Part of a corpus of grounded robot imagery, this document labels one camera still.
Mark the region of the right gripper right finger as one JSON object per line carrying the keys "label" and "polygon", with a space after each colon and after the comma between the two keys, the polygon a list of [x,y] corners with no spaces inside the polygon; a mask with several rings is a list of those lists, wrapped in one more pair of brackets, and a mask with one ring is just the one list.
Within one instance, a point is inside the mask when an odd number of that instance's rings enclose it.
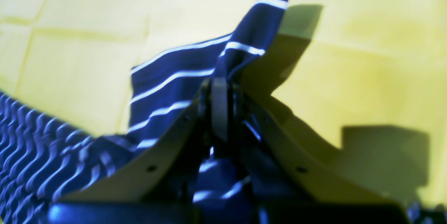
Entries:
{"label": "right gripper right finger", "polygon": [[328,169],[301,144],[292,140],[273,115],[246,92],[243,92],[242,102],[246,119],[250,120],[259,142],[266,146],[292,183],[304,189],[314,200],[341,204],[395,204],[389,197],[358,186]]}

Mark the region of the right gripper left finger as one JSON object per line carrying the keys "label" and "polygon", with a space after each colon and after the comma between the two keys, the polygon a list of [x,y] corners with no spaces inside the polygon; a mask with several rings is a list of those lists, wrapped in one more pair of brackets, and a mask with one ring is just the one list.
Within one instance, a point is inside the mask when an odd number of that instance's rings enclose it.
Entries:
{"label": "right gripper left finger", "polygon": [[62,197],[60,203],[191,203],[207,148],[209,90],[198,96],[158,142],[114,175],[88,189]]}

